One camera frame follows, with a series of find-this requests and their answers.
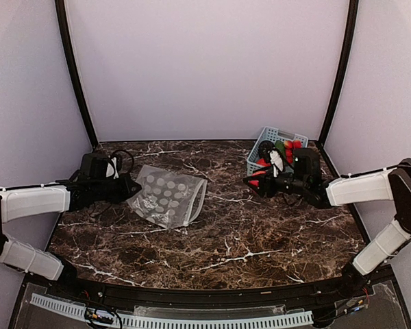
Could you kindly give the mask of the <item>pink fake fruit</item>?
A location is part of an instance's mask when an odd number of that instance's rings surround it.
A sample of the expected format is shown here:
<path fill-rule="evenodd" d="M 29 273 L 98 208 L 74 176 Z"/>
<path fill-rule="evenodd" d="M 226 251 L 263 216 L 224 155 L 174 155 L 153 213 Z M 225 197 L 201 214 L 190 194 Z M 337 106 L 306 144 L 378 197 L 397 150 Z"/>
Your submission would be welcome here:
<path fill-rule="evenodd" d="M 250 178 L 250 180 L 249 180 L 250 185 L 258 188 L 258 187 L 259 187 L 259 183 L 260 183 L 260 179 L 258 178 L 258 176 L 260 176 L 260 177 L 262 178 L 265 174 L 266 174 L 266 171 L 263 171 L 263 170 L 255 171 L 255 172 L 252 174 L 252 176 L 251 176 L 251 178 Z"/>

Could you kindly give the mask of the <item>green fake vegetable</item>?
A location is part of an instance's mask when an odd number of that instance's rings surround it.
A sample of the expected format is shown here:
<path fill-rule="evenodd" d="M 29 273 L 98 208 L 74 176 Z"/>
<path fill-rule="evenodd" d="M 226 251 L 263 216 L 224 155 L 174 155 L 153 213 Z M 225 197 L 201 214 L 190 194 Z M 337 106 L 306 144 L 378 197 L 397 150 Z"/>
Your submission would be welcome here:
<path fill-rule="evenodd" d="M 286 148 L 284 147 L 284 143 L 282 141 L 276 141 L 275 147 L 277 148 L 277 150 L 280 152 L 281 155 L 283 156 L 286 155 Z"/>

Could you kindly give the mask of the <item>clear zip top bag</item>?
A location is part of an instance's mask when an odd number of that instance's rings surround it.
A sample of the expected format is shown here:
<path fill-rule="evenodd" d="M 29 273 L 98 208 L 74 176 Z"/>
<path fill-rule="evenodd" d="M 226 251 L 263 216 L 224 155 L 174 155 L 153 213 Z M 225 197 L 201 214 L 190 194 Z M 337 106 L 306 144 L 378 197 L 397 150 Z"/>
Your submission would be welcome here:
<path fill-rule="evenodd" d="M 142 190 L 127 204 L 139 217 L 162 228 L 184 227 L 186 221 L 190 225 L 203 208 L 208 185 L 203 178 L 145 165 L 136 181 Z"/>

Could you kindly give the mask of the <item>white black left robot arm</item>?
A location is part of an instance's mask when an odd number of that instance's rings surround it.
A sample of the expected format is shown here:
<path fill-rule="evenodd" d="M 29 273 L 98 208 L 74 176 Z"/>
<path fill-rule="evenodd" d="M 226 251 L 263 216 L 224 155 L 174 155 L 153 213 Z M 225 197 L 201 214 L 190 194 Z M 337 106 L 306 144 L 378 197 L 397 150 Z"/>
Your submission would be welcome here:
<path fill-rule="evenodd" d="M 124 202 L 142 187 L 132 180 L 129 171 L 121 169 L 118 152 L 110 156 L 87 153 L 69 180 L 0 187 L 0 263 L 54 281 L 67 298 L 78 298 L 83 293 L 83 284 L 76 278 L 77 270 L 69 261 L 17 241 L 3 232 L 3 225 L 23 217 L 75 212 L 96 202 Z"/>

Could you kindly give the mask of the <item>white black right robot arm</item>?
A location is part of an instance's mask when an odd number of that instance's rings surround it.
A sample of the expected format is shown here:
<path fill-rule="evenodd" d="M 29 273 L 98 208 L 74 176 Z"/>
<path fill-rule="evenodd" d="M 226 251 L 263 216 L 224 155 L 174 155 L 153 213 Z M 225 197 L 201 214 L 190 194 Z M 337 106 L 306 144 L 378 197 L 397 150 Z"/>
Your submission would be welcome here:
<path fill-rule="evenodd" d="M 295 150 L 292 171 L 278 165 L 280 154 L 267 154 L 267 167 L 246 177 L 243 182 L 261 197 L 277 193 L 299 195 L 318 209 L 346 204 L 390 200 L 394 202 L 394 219 L 349 263 L 336 282 L 336 292 L 351 297 L 385 260 L 411 241 L 411 159 L 364 173 L 343 175 L 326 180 L 321 173 L 319 155 L 310 148 Z"/>

